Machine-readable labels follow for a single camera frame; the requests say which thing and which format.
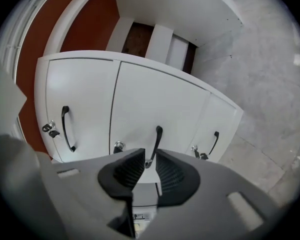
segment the white cabinet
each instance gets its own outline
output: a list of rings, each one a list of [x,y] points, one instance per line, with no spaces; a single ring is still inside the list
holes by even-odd
[[[61,162],[111,155],[124,150],[154,150],[156,127],[163,128],[160,149],[190,156],[209,154],[217,162],[231,142],[243,111],[210,85],[153,60],[109,51],[70,51],[38,60],[35,106],[39,127],[55,122],[60,134],[41,136],[50,156]],[[68,106],[64,116],[62,109]],[[156,160],[141,182],[159,182]]]
[[[150,159],[156,127],[163,128],[160,149],[185,153],[209,92],[151,68],[121,63],[113,99],[110,147],[144,148]]]
[[[236,122],[237,113],[240,111],[211,93],[205,109],[202,110],[197,131],[186,154],[194,157],[195,153],[191,148],[197,146],[197,151],[200,154],[206,153],[209,161],[219,161],[231,142],[233,133],[237,130],[237,127],[233,129],[240,121]]]
[[[53,141],[63,162],[109,155],[111,107],[119,70],[118,61],[61,59],[49,63],[46,79],[46,111],[60,135]],[[69,107],[64,116],[62,109]]]

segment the concrete floor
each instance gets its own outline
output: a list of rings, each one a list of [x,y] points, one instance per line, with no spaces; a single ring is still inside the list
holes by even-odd
[[[279,205],[300,189],[300,30],[280,0],[233,0],[241,31],[196,50],[192,75],[244,114],[220,163]]]

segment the black curved handle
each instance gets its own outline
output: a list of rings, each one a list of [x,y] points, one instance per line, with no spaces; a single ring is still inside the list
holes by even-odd
[[[66,125],[65,125],[65,114],[69,112],[69,107],[68,106],[63,106],[62,107],[62,112],[61,112],[61,120],[62,120],[62,129],[63,129],[63,135],[65,138],[66,145],[68,148],[71,150],[71,152],[75,152],[76,147],[75,146],[70,146],[67,133],[66,133]]]
[[[162,129],[162,127],[160,125],[158,125],[155,128],[155,131],[156,131],[156,140],[155,140],[153,152],[152,152],[152,155],[151,155],[151,158],[150,158],[151,160],[153,160],[155,158],[155,155],[156,155],[159,143],[161,141],[162,133],[164,132],[164,129]]]
[[[214,148],[215,148],[215,146],[216,146],[216,144],[217,144],[217,142],[218,142],[218,140],[219,140],[219,132],[216,131],[216,132],[214,133],[214,136],[216,137],[215,143],[214,143],[214,145],[213,145],[213,147],[212,147],[212,149],[211,149],[209,155],[211,154],[212,150],[214,150]]]

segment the black handle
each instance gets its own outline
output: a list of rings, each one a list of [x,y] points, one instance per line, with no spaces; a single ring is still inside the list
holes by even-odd
[[[216,144],[217,144],[217,142],[218,142],[218,140],[219,140],[219,132],[218,132],[218,131],[215,131],[215,132],[214,132],[214,136],[216,137],[216,139],[215,139],[214,145],[213,145],[213,147],[212,147],[212,149],[211,149],[209,155],[210,155],[211,152],[214,150],[214,148],[215,148],[215,146],[216,146]],[[196,157],[196,158],[199,158],[199,159],[202,159],[202,160],[208,160],[208,159],[209,159],[209,157],[208,157],[208,155],[207,155],[206,153],[202,153],[202,154],[199,155],[199,152],[196,151],[196,150],[194,150],[194,154],[195,154],[195,157]]]
[[[161,138],[162,138],[162,133],[164,131],[164,129],[162,129],[162,127],[159,126],[159,125],[155,128],[155,130],[156,130],[156,140],[155,140],[154,149],[153,149],[152,156],[151,156],[150,160],[153,160],[155,158],[159,143],[160,143]]]
[[[214,145],[213,145],[213,147],[212,147],[212,149],[211,149],[209,155],[211,154],[212,150],[214,150],[214,148],[215,148],[215,146],[216,146],[216,144],[217,144],[217,142],[218,142],[218,140],[219,140],[219,132],[216,131],[216,132],[214,133],[214,136],[216,137],[215,143],[214,143]]]
[[[62,107],[62,112],[61,112],[61,120],[62,120],[62,129],[63,129],[63,135],[65,138],[66,145],[68,148],[71,150],[71,152],[75,152],[76,147],[75,146],[70,146],[67,133],[66,133],[66,125],[65,125],[65,114],[69,112],[69,107],[68,106],[63,106]]]

